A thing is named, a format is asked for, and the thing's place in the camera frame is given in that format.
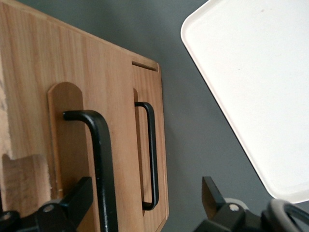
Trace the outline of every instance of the wooden panel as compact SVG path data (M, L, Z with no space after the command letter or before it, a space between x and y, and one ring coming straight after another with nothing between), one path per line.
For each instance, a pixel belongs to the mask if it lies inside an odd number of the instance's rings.
M133 60L153 68L156 63L9 0L0 0L0 57L0 97L4 104L0 111L0 135L4 139L0 155L7 154L11 159L43 156L48 163L50 187L55 188L46 93L56 83L75 84L83 93L84 108L102 114L110 128L119 231L143 231L130 70ZM92 156L88 131L86 136ZM93 167L93 160L89 159L89 165ZM10 173L0 176L1 194L6 175ZM50 198L50 187L38 204Z
M135 100L148 102L154 108L157 147L159 202L151 211L143 211L144 228L147 232L161 231L169 215L168 188L163 121L162 84L158 72L132 66L134 75ZM142 199L151 202L151 181L146 111L136 107L137 140L140 160Z
M90 176L85 125L83 122L63 119L64 111L84 109L83 94L76 85L62 82L48 91L48 104L56 174L55 198L61 199L82 177ZM78 231L95 230L93 210L91 207L86 213Z

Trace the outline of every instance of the metal screw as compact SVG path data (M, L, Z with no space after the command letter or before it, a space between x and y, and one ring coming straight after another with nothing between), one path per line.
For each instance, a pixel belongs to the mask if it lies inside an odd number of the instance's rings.
M46 206L43 209L43 212L48 213L48 212L52 211L53 209L54 209L54 206L52 204L49 204L48 206Z
M11 218L11 213L10 212L7 212L7 213L4 213L1 217L0 217L0 221L5 221L5 220L8 220Z
M239 207L236 204L230 204L230 210L237 212L239 211Z

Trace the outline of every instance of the door handle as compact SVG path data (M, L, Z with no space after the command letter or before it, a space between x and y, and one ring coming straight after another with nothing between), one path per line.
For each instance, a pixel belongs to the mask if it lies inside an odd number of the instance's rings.
M104 117L93 110L65 111L67 121L82 121L90 130L95 163L98 211L102 232L117 232L117 209L112 168L112 147Z
M147 113L148 143L150 158L152 202L142 202L143 210L153 210L159 202L158 165L156 158L155 112L148 102L135 102L136 107L143 107Z

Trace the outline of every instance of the white tray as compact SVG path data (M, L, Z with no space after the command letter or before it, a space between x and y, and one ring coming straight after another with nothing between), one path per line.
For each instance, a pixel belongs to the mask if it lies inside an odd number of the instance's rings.
M209 0L181 36L267 191L309 200L309 1Z

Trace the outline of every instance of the gray surface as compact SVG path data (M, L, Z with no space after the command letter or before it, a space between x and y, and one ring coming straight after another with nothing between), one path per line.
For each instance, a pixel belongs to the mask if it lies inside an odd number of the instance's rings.
M205 218L202 176L224 197L260 214L268 195L180 38L205 0L20 0L64 22L158 61L162 67L169 218L164 232L191 232ZM301 204L309 210L309 203Z

